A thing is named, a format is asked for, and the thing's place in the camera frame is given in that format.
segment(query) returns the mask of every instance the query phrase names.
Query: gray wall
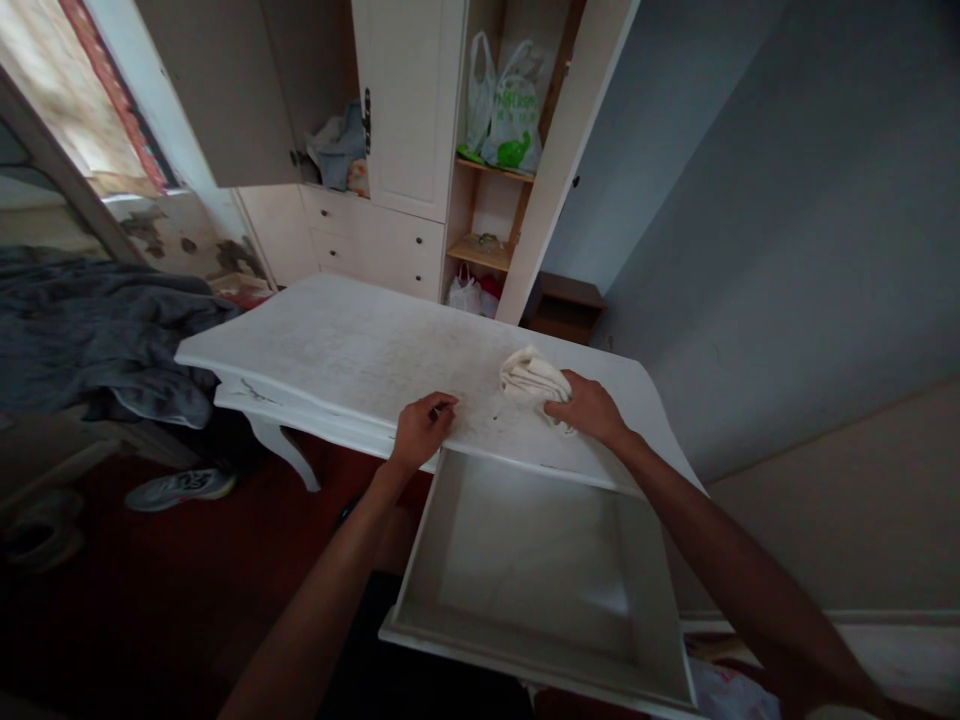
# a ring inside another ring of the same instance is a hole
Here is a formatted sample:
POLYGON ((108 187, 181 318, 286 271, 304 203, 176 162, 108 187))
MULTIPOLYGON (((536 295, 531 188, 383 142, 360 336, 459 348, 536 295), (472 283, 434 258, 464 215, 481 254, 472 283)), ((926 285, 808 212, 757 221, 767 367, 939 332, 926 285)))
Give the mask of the gray wall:
POLYGON ((643 0, 543 269, 606 293, 786 0, 643 0))
MULTIPOLYGON (((958 611, 958 427, 954 380, 731 475, 710 495, 825 610, 958 611)), ((713 610, 670 547, 679 607, 713 610)))
POLYGON ((608 293, 703 479, 960 368, 948 8, 791 5, 608 293))

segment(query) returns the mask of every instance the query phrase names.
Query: table leg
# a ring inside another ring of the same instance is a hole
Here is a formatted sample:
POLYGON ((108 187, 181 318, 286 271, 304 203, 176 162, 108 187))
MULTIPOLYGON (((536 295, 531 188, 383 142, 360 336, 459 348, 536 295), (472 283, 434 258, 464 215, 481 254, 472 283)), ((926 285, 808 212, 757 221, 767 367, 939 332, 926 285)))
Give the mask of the table leg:
POLYGON ((250 421, 250 427, 253 428, 253 434, 257 436, 257 440, 268 450, 293 465, 293 469, 303 478, 303 484, 307 486, 309 492, 317 492, 320 489, 317 476, 313 474, 313 468, 310 467, 310 463, 307 462, 290 434, 276 422, 260 415, 253 413, 244 413, 244 415, 250 421))

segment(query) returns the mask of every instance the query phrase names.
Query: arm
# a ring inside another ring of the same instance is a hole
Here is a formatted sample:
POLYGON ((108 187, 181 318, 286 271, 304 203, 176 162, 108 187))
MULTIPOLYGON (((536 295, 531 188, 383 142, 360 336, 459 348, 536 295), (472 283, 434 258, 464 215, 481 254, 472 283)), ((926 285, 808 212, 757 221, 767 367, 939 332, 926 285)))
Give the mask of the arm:
POLYGON ((785 706, 806 713, 835 702, 892 717, 873 681, 796 581, 626 426, 600 383, 563 373, 573 399, 546 403, 544 411, 602 442, 627 467, 785 706))
POLYGON ((393 454, 254 653, 220 718, 316 713, 370 577, 383 521, 413 473, 440 448, 456 403, 433 393, 400 413, 393 454))

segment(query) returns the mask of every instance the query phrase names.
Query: mirror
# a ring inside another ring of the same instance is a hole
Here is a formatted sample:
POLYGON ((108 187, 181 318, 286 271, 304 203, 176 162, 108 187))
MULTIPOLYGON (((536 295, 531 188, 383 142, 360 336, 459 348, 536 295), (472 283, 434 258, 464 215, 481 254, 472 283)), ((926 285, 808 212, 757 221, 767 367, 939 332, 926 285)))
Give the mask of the mirror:
POLYGON ((109 259, 56 184, 0 123, 0 246, 30 245, 109 259))

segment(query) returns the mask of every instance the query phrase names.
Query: curtain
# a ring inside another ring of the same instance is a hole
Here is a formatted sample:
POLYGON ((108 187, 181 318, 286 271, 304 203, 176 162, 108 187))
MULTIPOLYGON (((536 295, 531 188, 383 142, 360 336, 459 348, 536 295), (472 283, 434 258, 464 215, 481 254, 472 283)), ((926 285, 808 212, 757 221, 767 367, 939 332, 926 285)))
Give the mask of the curtain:
POLYGON ((0 0, 0 63, 100 197, 163 194, 163 174, 79 0, 0 0))

